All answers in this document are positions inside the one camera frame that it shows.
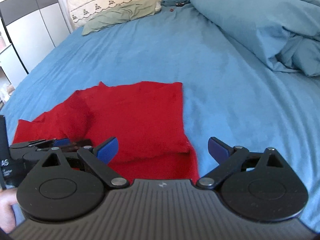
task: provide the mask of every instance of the person's arm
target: person's arm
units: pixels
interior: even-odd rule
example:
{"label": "person's arm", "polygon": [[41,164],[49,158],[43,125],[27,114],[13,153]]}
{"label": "person's arm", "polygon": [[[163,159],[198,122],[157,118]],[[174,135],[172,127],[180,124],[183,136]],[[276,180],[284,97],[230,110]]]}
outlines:
{"label": "person's arm", "polygon": [[17,189],[0,189],[0,228],[10,233],[16,227],[16,220],[12,205],[17,203]]}

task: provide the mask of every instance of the red cloth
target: red cloth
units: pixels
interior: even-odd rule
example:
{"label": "red cloth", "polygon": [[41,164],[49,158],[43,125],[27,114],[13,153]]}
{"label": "red cloth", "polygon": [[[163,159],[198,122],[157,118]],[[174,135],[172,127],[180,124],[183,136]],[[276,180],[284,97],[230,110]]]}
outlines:
{"label": "red cloth", "polygon": [[184,134],[182,84],[140,82],[77,90],[32,122],[19,120],[13,143],[35,139],[115,136],[119,152],[108,164],[133,179],[199,178],[196,153]]}

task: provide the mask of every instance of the ribbed gray surface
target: ribbed gray surface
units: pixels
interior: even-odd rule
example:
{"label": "ribbed gray surface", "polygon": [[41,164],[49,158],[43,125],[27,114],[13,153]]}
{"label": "ribbed gray surface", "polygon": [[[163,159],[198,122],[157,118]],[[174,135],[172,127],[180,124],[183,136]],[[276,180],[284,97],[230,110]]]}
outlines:
{"label": "ribbed gray surface", "polygon": [[10,236],[14,240],[302,240],[315,234],[297,219],[272,225],[244,220],[226,209],[213,191],[198,190],[189,180],[137,179],[127,189],[111,191],[84,218],[55,225],[27,220]]}

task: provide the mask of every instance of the black handheld device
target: black handheld device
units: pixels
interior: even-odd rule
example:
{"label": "black handheld device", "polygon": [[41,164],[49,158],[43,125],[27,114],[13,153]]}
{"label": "black handheld device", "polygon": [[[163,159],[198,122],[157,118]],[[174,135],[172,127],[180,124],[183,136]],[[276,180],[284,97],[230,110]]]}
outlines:
{"label": "black handheld device", "polygon": [[215,137],[209,153],[219,166],[195,184],[188,179],[127,179],[92,147],[74,170],[50,149],[20,183],[26,217],[4,239],[317,239],[299,220],[308,193],[274,148],[252,153]]}

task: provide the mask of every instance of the red fabric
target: red fabric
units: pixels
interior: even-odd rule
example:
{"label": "red fabric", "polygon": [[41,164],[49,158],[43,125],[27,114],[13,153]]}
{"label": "red fabric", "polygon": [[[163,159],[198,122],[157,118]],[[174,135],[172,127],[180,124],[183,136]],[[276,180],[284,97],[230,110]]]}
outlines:
{"label": "red fabric", "polygon": [[133,179],[199,178],[196,153],[184,134],[182,84],[140,82],[77,90],[32,122],[19,120],[13,143],[35,139],[115,136],[119,152],[108,164]]}

